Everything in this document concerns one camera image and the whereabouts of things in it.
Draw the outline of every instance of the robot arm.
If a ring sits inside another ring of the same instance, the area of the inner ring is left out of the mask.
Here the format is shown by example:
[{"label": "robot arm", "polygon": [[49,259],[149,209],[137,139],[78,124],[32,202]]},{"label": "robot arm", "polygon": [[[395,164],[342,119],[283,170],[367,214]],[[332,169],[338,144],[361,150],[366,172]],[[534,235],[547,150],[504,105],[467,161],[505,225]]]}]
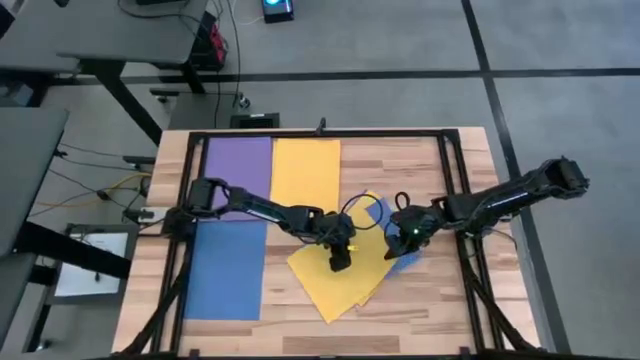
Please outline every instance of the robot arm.
[{"label": "robot arm", "polygon": [[562,157],[478,193],[437,198],[427,207],[407,203],[391,215],[391,222],[400,230],[398,235],[386,235],[389,251],[385,259],[417,251],[428,245],[431,236],[440,229],[481,234],[485,228],[495,226],[500,218],[515,216],[526,206],[548,197],[580,197],[588,187],[589,180],[575,161]]},{"label": "robot arm", "polygon": [[[220,190],[227,203],[213,208],[214,196],[220,193],[216,190]],[[284,232],[304,243],[329,248],[331,270],[340,271],[351,265],[350,238],[355,236],[356,228],[351,217],[344,213],[325,214],[322,209],[312,206],[283,206],[215,178],[199,178],[192,182],[184,210],[198,218],[219,218],[229,212],[250,214],[278,224]]]}]

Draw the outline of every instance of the black table leg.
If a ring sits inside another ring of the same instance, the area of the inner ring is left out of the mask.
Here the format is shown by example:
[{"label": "black table leg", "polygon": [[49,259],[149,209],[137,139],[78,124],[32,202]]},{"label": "black table leg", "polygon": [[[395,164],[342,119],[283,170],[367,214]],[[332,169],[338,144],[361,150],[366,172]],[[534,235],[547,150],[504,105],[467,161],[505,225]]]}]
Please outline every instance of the black table leg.
[{"label": "black table leg", "polygon": [[191,88],[191,92],[194,94],[205,94],[204,85],[200,81],[198,77],[198,73],[196,69],[193,68],[193,65],[190,61],[187,61],[183,65],[180,66],[180,71],[182,71],[182,76],[184,77],[187,84],[189,84],[189,88]]},{"label": "black table leg", "polygon": [[83,60],[82,70],[95,75],[151,141],[160,145],[162,129],[120,79],[124,65],[123,61]]},{"label": "black table leg", "polygon": [[18,252],[46,256],[118,279],[128,278],[131,269],[131,261],[123,257],[31,222],[22,225],[15,249]]}]

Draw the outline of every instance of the wood grain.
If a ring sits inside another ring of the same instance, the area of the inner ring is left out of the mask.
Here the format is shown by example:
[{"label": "wood grain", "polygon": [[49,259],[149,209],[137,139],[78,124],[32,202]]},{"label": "wood grain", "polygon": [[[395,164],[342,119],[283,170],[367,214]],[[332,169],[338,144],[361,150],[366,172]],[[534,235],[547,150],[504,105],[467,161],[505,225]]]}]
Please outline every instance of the wood grain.
[{"label": "wood grain", "polygon": [[[497,184],[484,129],[459,131],[472,190]],[[164,133],[149,206],[175,204],[187,138],[186,131]],[[434,139],[344,138],[341,144],[341,204],[364,189],[387,199],[393,199],[400,190],[406,191],[413,203],[423,204],[445,194]],[[455,165],[453,156],[450,161]],[[499,229],[509,233],[506,225]],[[114,350],[128,344],[157,303],[166,244],[157,239],[155,243],[147,240],[151,239],[141,238],[136,248]],[[422,250],[416,264],[385,280],[365,306],[351,309],[331,325],[324,323],[286,263],[286,258],[300,247],[299,241],[275,226],[269,226],[266,241],[261,319],[185,320],[182,355],[191,348],[199,348],[202,355],[210,356],[272,356],[450,354],[457,353],[460,346],[473,347],[451,233],[439,232]],[[485,252],[499,306],[527,340],[538,344],[513,243],[504,236],[490,235],[485,238]],[[145,254],[154,257],[145,262]],[[173,316],[168,319],[163,348],[170,337],[168,329]],[[486,318],[484,325],[485,337],[490,339]]]}]

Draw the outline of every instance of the blue paper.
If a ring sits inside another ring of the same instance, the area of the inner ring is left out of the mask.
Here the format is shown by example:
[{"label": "blue paper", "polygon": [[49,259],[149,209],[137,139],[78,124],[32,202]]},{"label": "blue paper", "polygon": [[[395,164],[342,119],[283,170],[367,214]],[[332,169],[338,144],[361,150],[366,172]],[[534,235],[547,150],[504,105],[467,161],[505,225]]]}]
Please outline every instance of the blue paper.
[{"label": "blue paper", "polygon": [[199,222],[185,318],[260,320],[264,221]]},{"label": "blue paper", "polygon": [[[389,203],[387,203],[387,200],[385,199],[380,199],[380,203],[382,203],[382,220],[378,225],[382,227],[383,230],[386,229],[385,235],[398,234],[398,227],[389,222],[389,217],[391,216],[391,213],[393,213],[393,211],[389,207]],[[378,220],[380,218],[380,205],[378,205],[378,203],[370,205],[367,208],[367,212],[374,221]],[[389,270],[386,278],[393,276],[393,274],[397,273],[398,271],[401,271],[407,266],[415,263],[416,261],[418,261],[418,259],[420,259],[419,251],[399,257],[398,260],[396,260],[396,263],[391,267],[391,270]]]}]

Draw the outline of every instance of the wooden tabletop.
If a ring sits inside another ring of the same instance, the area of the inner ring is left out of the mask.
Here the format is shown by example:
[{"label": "wooden tabletop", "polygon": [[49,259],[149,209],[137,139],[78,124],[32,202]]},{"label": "wooden tabletop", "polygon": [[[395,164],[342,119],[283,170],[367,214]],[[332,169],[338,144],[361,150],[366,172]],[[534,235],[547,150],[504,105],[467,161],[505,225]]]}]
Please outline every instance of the wooden tabletop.
[{"label": "wooden tabletop", "polygon": [[[498,183],[483,128],[459,128],[472,191]],[[148,206],[176,204],[188,131],[167,131],[158,151]],[[414,204],[445,194],[435,138],[341,138],[340,203],[369,189],[392,199],[406,191]],[[455,164],[453,151],[449,151]],[[509,227],[499,230],[509,233]],[[185,319],[181,355],[203,356],[456,354],[473,349],[466,298],[452,233],[441,231],[420,260],[384,280],[363,307],[327,325],[289,269],[286,258],[299,241],[270,227],[259,321]],[[498,305],[526,340],[539,344],[514,244],[490,235],[485,252]],[[113,350],[127,346],[155,310],[168,249],[164,238],[138,239]],[[481,317],[490,345],[486,313]],[[167,317],[162,349],[168,349],[173,313]]]}]

